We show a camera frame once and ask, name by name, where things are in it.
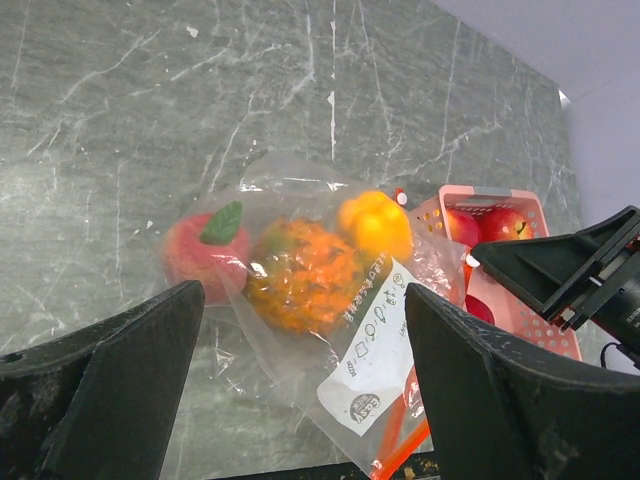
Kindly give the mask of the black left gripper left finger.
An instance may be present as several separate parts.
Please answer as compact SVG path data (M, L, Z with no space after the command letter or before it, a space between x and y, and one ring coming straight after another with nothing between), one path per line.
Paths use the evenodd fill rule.
M4 479L156 479L204 310L185 281L1 358Z

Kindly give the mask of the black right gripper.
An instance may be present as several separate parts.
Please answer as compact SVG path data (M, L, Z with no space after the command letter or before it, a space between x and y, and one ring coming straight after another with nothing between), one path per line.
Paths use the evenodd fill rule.
M603 368L639 369L637 207L574 234L480 243L472 257L544 320L564 330L591 320L605 331Z

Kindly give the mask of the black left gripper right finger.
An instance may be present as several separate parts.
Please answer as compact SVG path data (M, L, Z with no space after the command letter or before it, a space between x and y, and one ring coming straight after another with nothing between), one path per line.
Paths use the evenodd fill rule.
M635 479L639 380L551 353L412 283L408 335L444 479Z

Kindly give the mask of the red toy apple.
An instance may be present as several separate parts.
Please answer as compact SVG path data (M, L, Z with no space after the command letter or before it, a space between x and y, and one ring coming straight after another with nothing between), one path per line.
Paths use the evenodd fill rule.
M478 220L480 241L503 242L534 238L531 222L515 210L497 208Z

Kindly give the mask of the yellow toy bell pepper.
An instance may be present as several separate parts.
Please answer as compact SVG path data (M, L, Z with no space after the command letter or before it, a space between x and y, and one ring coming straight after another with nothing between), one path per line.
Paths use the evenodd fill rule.
M361 250L387 253L407 262L413 251L412 230L405 210L379 190L343 202L337 213L340 230Z

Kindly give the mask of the pink toy peach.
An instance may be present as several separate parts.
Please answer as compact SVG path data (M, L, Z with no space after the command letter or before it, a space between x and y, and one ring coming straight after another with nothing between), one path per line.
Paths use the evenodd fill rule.
M172 225L161 249L167 281L198 280L207 306L228 305L244 289L248 275L251 246L242 216L243 205L234 200Z

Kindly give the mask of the clear zip bag orange zipper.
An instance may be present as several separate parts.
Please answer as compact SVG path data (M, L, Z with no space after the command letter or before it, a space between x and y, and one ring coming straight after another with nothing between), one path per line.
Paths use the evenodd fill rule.
M410 286L462 305L467 248L386 193L284 153L253 162L213 203L249 234L234 316L277 394L368 477L387 479L429 436L409 340Z

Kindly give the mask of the orange toy pineapple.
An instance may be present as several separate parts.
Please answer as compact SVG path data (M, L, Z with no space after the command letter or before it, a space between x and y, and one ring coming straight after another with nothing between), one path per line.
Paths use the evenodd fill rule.
M279 218L253 248L245 296L273 328L327 335L344 325L366 260L319 222Z

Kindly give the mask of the red toy tomato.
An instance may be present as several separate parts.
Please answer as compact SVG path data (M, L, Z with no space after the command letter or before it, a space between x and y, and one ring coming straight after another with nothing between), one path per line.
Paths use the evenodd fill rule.
M495 324L495 317L491 309L481 300L472 295L467 295L465 298L465 306L470 314L490 325Z

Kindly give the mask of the pink perforated plastic basket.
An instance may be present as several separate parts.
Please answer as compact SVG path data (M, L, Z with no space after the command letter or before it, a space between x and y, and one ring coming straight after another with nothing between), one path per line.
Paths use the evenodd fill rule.
M524 190L445 185L411 210L430 233L467 244L477 260L467 269L466 295L484 304L493 325L540 348L580 361L575 331L539 312L560 289L564 276L544 274L552 261L542 247L549 236L538 197Z

